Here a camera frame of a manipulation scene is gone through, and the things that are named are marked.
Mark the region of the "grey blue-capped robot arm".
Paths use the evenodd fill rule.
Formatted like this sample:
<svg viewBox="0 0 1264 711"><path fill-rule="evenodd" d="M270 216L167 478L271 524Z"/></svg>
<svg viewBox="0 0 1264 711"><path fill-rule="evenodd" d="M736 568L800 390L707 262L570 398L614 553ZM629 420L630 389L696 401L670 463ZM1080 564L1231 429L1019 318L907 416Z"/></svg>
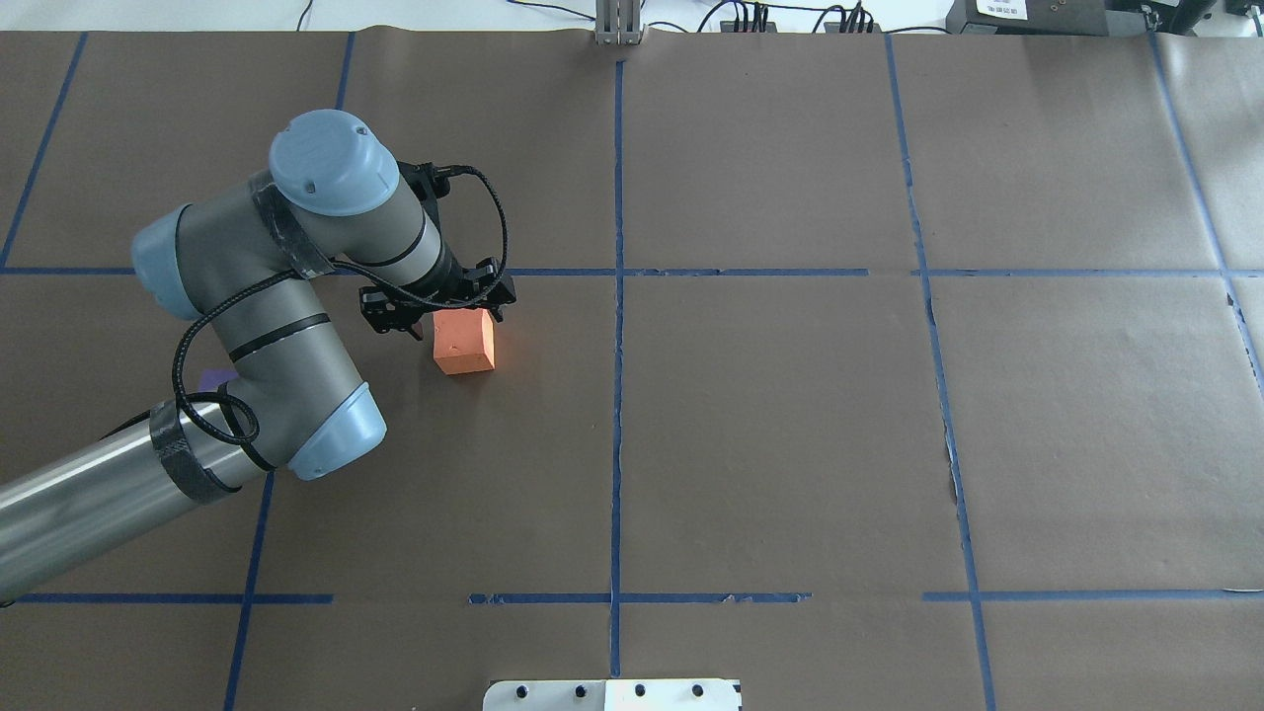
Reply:
<svg viewBox="0 0 1264 711"><path fill-rule="evenodd" d="M3 486L3 603L268 473L319 479L380 445L386 420L313 280L364 277L379 334L447 310L502 321L517 299L484 172L397 161L334 109L293 118L245 182L142 229L131 269L187 324L171 396Z"/></svg>

